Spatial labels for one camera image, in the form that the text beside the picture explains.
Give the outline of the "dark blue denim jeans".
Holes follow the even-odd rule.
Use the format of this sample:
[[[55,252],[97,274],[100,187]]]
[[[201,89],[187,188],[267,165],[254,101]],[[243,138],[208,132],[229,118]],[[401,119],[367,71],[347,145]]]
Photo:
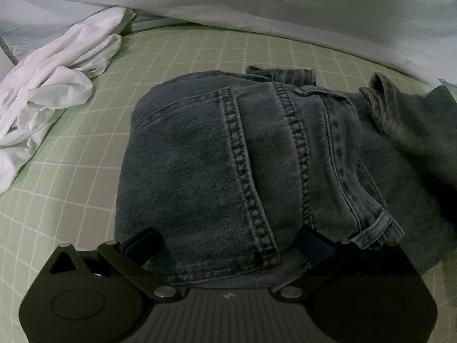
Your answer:
[[[456,248],[456,103],[382,74],[358,93],[311,70],[190,73],[131,115],[115,238],[147,228],[144,267],[174,285],[282,286],[312,230],[369,249],[398,242],[425,273]]]

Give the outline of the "green checkered bed sheet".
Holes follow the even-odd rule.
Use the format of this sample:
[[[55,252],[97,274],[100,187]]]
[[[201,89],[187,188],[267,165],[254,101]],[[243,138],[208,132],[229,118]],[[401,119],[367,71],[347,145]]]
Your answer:
[[[178,298],[149,298],[98,254],[104,242],[119,242],[117,194],[138,101],[190,73],[249,67],[311,70],[319,87],[351,94],[375,74],[405,95],[424,97],[443,87],[292,39],[202,26],[124,36],[109,68],[91,81],[90,98],[53,124],[1,196],[3,342],[456,340],[456,248],[420,273],[398,242],[357,246],[355,294],[347,298],[271,295],[292,280],[247,287],[169,283]]]

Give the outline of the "white crumpled garment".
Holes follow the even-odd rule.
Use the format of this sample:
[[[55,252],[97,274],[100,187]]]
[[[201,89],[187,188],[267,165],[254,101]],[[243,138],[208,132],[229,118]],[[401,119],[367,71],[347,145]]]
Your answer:
[[[8,190],[52,124],[83,105],[118,52],[131,9],[114,7],[71,26],[22,59],[1,82],[1,191]]]

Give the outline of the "white carrot print duvet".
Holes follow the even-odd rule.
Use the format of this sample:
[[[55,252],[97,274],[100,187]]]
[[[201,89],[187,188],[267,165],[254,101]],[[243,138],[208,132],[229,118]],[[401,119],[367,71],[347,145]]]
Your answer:
[[[24,57],[111,6],[333,47],[456,83],[456,0],[1,0],[1,38]]]

